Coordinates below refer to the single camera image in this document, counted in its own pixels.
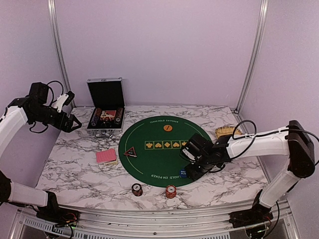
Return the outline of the orange round big blind button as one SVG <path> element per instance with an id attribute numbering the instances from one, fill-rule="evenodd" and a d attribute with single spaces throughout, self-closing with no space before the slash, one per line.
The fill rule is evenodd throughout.
<path id="1" fill-rule="evenodd" d="M 164 131 L 166 132 L 170 132 L 173 130 L 173 127 L 170 125 L 170 124 L 166 124 L 164 127 L 163 127 Z"/>

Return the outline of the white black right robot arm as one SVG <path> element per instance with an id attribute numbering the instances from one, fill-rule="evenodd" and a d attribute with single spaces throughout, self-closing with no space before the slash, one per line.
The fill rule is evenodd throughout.
<path id="1" fill-rule="evenodd" d="M 248 219 L 257 223 L 270 212 L 276 201 L 301 179 L 310 177 L 316 168 L 313 134 L 305 131 L 300 123 L 292 120 L 286 127 L 267 132 L 254 132 L 236 136 L 220 136 L 215 142 L 194 134 L 180 149 L 180 155 L 189 161 L 185 167 L 188 178 L 196 181 L 213 167 L 222 168 L 232 160 L 265 156 L 287 155 L 285 168 L 255 197 L 251 209 L 233 212 L 232 220 Z"/>

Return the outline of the black orange 100 chip stack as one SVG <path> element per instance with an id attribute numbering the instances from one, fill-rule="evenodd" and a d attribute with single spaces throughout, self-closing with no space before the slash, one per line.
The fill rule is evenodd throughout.
<path id="1" fill-rule="evenodd" d="M 139 184 L 139 183 L 133 184 L 132 187 L 131 187 L 131 189 L 132 189 L 132 193 L 133 193 L 135 196 L 137 196 L 137 197 L 139 197 L 139 196 L 141 196 L 141 195 L 143 194 L 142 186 L 141 186 L 141 184 Z"/>

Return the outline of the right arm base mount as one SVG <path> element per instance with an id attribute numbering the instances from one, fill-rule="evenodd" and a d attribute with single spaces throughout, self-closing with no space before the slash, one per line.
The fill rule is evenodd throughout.
<path id="1" fill-rule="evenodd" d="M 274 218 L 271 212 L 262 213 L 252 209 L 231 212 L 229 217 L 229 223 L 232 224 L 233 228 L 263 223 Z"/>

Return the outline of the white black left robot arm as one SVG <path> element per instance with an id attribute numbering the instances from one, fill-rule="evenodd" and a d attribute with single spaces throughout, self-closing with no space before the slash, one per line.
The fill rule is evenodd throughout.
<path id="1" fill-rule="evenodd" d="M 47 102 L 48 94 L 53 90 L 49 84 L 32 83 L 29 93 L 23 98 L 14 99 L 0 118 L 0 151 L 4 153 L 16 149 L 22 155 L 35 138 L 27 138 L 26 127 L 35 126 L 37 122 L 45 127 L 50 125 L 58 130 L 70 133 L 79 129 L 82 124 L 73 114 L 68 115 L 62 108 L 74 99 L 74 93 L 62 93 L 57 99 Z M 26 143 L 26 146 L 14 146 L 15 143 Z M 14 183 L 3 173 L 0 175 L 0 200 L 6 203 L 19 203 L 37 206 L 51 221 L 57 222 L 63 217 L 58 206 L 56 195 L 19 183 Z"/>

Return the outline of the blue small blind button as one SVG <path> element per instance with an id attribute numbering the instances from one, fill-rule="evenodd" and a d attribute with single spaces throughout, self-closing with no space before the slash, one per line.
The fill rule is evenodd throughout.
<path id="1" fill-rule="evenodd" d="M 184 169 L 181 169 L 179 171 L 179 175 L 180 175 L 181 178 L 187 178 L 187 173 L 186 173 L 186 171 Z"/>

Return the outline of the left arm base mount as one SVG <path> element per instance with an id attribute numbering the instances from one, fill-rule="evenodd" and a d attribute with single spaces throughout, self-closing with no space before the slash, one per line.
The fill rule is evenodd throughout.
<path id="1" fill-rule="evenodd" d="M 79 211 L 58 208 L 57 211 L 46 207 L 38 207 L 36 216 L 40 219 L 56 224 L 56 227 L 75 226 L 78 222 Z"/>

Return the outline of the red beige 5 chip stack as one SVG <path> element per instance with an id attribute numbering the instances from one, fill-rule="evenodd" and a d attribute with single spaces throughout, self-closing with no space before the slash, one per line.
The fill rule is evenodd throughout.
<path id="1" fill-rule="evenodd" d="M 168 185 L 165 189 L 165 195 L 169 199 L 174 198 L 176 196 L 176 187 L 174 185 Z"/>

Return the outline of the black red triangular dealer button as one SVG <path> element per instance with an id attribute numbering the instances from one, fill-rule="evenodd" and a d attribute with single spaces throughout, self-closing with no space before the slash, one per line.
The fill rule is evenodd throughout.
<path id="1" fill-rule="evenodd" d="M 130 149 L 128 149 L 125 153 L 125 156 L 130 156 L 130 157 L 137 157 L 136 151 L 134 147 L 131 147 Z"/>

